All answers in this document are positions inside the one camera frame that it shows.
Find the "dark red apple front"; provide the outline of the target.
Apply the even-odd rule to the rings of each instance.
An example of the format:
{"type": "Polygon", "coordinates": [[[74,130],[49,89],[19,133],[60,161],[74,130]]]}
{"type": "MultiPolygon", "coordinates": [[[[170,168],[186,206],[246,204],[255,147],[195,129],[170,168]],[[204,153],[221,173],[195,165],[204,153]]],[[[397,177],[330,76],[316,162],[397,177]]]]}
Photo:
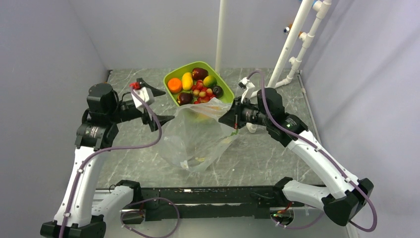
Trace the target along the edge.
{"type": "Polygon", "coordinates": [[[182,106],[185,104],[192,103],[193,100],[194,97],[191,93],[181,92],[180,94],[178,94],[176,102],[178,103],[178,105],[182,106]]]}

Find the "dark red apple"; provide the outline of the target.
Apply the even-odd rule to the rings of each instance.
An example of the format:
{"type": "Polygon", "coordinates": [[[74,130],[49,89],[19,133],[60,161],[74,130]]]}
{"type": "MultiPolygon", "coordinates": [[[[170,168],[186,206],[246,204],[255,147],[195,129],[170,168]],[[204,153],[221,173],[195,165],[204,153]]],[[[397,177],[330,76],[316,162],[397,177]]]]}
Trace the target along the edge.
{"type": "Polygon", "coordinates": [[[209,75],[208,71],[204,68],[196,67],[192,70],[192,79],[204,80],[209,75]]]}
{"type": "Polygon", "coordinates": [[[180,94],[178,94],[176,102],[178,103],[178,105],[182,106],[185,104],[192,103],[193,100],[194,97],[191,93],[181,92],[180,94]]]}

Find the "clear plastic bag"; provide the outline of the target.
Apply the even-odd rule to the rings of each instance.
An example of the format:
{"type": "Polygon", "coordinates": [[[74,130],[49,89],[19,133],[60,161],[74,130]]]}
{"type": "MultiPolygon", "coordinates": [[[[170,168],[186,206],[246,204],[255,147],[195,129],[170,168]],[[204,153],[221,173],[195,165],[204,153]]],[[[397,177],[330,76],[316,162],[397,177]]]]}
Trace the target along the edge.
{"type": "Polygon", "coordinates": [[[230,103],[216,98],[204,104],[180,106],[175,118],[163,126],[162,137],[156,145],[159,155],[186,171],[205,171],[237,139],[238,131],[218,120],[196,122],[196,112],[221,117],[230,107],[230,103]]]}

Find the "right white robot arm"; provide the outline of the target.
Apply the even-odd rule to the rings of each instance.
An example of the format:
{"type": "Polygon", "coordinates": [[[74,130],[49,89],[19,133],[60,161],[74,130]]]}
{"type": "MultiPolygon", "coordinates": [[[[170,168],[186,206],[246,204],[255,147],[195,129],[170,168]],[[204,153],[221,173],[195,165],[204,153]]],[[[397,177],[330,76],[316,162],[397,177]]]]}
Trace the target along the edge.
{"type": "Polygon", "coordinates": [[[296,115],[287,113],[282,96],[273,88],[257,93],[258,103],[235,98],[219,123],[240,129],[247,123],[264,126],[272,139],[298,155],[323,181],[324,187],[284,177],[273,186],[273,200],[279,206],[299,202],[322,210],[335,224],[352,224],[364,232],[377,226],[377,211],[370,200],[373,183],[340,165],[296,115]]]}

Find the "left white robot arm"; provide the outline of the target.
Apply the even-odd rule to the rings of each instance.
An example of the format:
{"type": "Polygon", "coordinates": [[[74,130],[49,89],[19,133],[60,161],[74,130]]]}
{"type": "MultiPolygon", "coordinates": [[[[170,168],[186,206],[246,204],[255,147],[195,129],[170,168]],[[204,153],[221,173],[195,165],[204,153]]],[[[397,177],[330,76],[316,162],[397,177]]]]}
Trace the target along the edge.
{"type": "Polygon", "coordinates": [[[41,236],[45,238],[102,238],[107,224],[128,206],[138,207],[142,189],[138,182],[122,180],[99,204],[94,205],[97,182],[108,153],[113,145],[118,125],[141,119],[151,131],[162,131],[162,126],[172,116],[158,116],[151,104],[162,90],[149,85],[142,78],[130,85],[131,100],[125,101],[108,83],[90,87],[88,108],[77,129],[72,173],[63,201],[50,222],[42,224],[41,236]]]}

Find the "orange fake fruit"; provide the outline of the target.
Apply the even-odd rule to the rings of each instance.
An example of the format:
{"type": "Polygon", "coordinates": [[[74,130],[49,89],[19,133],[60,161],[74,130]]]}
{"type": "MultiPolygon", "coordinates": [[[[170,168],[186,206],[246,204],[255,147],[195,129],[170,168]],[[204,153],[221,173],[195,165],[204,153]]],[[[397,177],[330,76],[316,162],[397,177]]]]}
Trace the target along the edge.
{"type": "Polygon", "coordinates": [[[183,89],[182,81],[179,78],[172,78],[168,80],[166,85],[171,94],[180,93],[183,89]]]}

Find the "orange yellow fake mango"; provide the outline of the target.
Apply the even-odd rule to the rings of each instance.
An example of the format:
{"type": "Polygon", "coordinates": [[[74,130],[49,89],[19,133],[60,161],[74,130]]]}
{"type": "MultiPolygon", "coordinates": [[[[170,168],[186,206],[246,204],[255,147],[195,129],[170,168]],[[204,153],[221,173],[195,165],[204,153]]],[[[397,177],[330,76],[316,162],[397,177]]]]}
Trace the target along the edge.
{"type": "Polygon", "coordinates": [[[217,121],[220,118],[220,114],[204,114],[196,112],[195,121],[196,122],[204,122],[209,120],[217,121]]]}

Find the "green yellow fake mango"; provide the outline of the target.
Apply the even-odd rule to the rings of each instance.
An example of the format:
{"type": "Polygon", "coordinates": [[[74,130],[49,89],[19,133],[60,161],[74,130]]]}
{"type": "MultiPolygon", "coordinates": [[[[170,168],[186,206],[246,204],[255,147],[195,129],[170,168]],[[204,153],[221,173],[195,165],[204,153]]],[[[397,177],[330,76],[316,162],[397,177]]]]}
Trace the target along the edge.
{"type": "Polygon", "coordinates": [[[207,77],[204,78],[203,80],[203,85],[207,88],[212,88],[213,86],[215,86],[217,84],[217,80],[214,76],[212,75],[208,75],[207,77]]]}

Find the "green plastic tray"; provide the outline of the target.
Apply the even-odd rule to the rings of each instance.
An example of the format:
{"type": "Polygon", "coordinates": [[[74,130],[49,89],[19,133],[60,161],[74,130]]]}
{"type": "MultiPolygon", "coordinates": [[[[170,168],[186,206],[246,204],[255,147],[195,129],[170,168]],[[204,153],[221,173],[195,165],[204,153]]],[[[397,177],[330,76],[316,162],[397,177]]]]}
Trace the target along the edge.
{"type": "Polygon", "coordinates": [[[187,64],[185,66],[182,66],[182,67],[170,72],[169,74],[167,74],[165,76],[165,78],[163,80],[163,82],[165,84],[165,87],[166,87],[167,91],[169,92],[170,97],[172,98],[172,100],[175,102],[175,104],[177,106],[180,106],[176,102],[178,94],[180,94],[181,92],[190,93],[191,90],[189,90],[189,91],[182,90],[180,93],[171,94],[170,91],[168,90],[168,87],[167,87],[166,84],[167,84],[168,80],[170,80],[172,78],[179,78],[181,80],[184,73],[186,73],[186,72],[191,72],[192,73],[192,70],[196,67],[206,69],[208,71],[209,75],[212,75],[216,78],[216,80],[217,80],[216,85],[220,86],[224,91],[223,96],[220,97],[220,98],[217,98],[217,99],[221,100],[224,103],[232,103],[233,102],[234,94],[233,94],[232,90],[230,89],[230,87],[226,84],[226,82],[220,77],[220,75],[218,73],[216,73],[215,70],[210,65],[208,65],[206,62],[196,61],[196,62],[187,64]]]}

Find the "dark purple mangosteen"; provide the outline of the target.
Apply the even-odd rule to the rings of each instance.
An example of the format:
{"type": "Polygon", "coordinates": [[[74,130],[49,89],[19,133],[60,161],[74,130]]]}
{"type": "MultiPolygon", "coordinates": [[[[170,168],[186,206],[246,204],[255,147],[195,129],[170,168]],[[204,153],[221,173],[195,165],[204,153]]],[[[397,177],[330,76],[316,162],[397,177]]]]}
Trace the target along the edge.
{"type": "Polygon", "coordinates": [[[218,85],[215,85],[215,86],[213,86],[213,87],[212,87],[212,92],[213,92],[213,95],[214,95],[216,98],[220,98],[220,97],[222,97],[222,96],[223,96],[223,94],[224,94],[223,89],[222,89],[220,86],[218,86],[218,85]]]}

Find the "red grape bunch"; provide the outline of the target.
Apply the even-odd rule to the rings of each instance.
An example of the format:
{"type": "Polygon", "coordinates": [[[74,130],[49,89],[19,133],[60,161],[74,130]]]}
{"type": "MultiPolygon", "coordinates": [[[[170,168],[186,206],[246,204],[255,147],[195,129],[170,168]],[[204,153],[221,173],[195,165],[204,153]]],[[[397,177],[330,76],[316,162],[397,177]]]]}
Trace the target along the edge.
{"type": "Polygon", "coordinates": [[[213,90],[205,87],[201,80],[196,81],[192,86],[191,94],[193,96],[193,104],[207,103],[216,97],[213,90]]]}

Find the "dark red apple back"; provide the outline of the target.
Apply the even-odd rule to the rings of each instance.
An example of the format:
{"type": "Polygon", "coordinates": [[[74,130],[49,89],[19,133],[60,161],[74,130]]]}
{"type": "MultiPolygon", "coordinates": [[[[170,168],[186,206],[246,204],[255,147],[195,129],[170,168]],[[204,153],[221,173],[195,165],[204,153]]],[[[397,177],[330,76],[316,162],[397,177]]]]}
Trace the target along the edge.
{"type": "Polygon", "coordinates": [[[208,71],[204,68],[196,67],[192,70],[192,79],[204,80],[209,75],[208,71]]]}

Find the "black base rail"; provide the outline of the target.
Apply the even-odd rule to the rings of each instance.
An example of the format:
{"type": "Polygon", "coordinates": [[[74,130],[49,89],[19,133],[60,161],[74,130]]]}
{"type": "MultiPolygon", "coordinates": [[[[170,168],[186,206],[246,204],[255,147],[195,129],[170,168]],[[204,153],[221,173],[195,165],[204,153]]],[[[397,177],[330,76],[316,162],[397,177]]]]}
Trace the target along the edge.
{"type": "Polygon", "coordinates": [[[164,219],[251,217],[274,218],[282,224],[294,220],[294,208],[303,205],[280,198],[272,186],[142,188],[142,196],[124,206],[129,224],[164,219]]]}

